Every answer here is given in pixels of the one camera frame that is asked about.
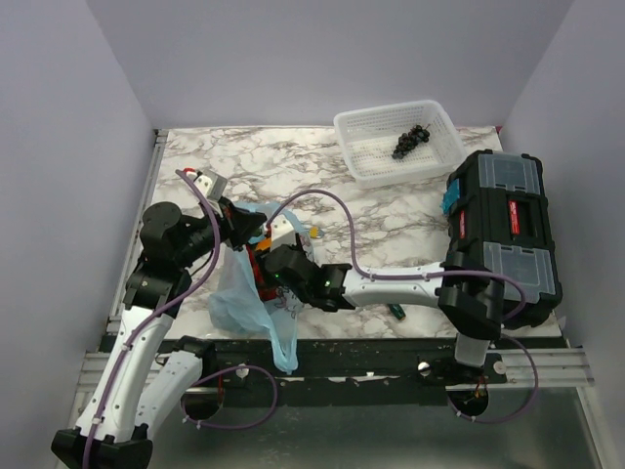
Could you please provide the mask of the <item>red fake fruit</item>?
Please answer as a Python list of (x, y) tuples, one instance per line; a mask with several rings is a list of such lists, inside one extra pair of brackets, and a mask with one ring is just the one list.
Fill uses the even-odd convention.
[(253, 279), (256, 291), (262, 302), (268, 302), (278, 297), (277, 287), (265, 280), (261, 264), (257, 258), (256, 250), (251, 246), (246, 246), (250, 266), (252, 268)]

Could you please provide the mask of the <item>blue plastic bag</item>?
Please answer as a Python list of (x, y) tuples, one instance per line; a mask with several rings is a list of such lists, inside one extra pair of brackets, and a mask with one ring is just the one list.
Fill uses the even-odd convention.
[[(262, 233), (249, 239), (255, 245), (266, 238)], [(255, 288), (246, 248), (227, 248), (221, 254), (223, 266), (216, 291), (210, 294), (208, 308), (211, 322), (234, 334), (256, 334), (271, 343), (277, 369), (291, 373), (299, 365), (297, 358), (298, 315), (304, 304), (294, 293), (278, 287), (278, 297), (262, 302)]]

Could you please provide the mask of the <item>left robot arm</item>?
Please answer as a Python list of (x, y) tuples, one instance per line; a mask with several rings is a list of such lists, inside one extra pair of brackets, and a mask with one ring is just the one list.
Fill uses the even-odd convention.
[(53, 454), (68, 468), (146, 468), (159, 427), (192, 384), (209, 384), (217, 371), (214, 345), (186, 337), (153, 380), (147, 377), (181, 304), (196, 284), (189, 268), (221, 245), (243, 248), (266, 215), (221, 198), (201, 218), (173, 202), (143, 214), (143, 250), (126, 282), (124, 311), (95, 393), (73, 428), (60, 430)]

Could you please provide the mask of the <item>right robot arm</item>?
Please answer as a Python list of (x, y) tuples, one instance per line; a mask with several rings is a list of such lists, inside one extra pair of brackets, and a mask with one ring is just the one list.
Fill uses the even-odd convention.
[(463, 383), (482, 375), (489, 344), (500, 336), (505, 278), (459, 252), (416, 268), (363, 269), (318, 265), (302, 249), (281, 245), (260, 266), (268, 283), (324, 312), (382, 304), (440, 309), (457, 331), (449, 370)]

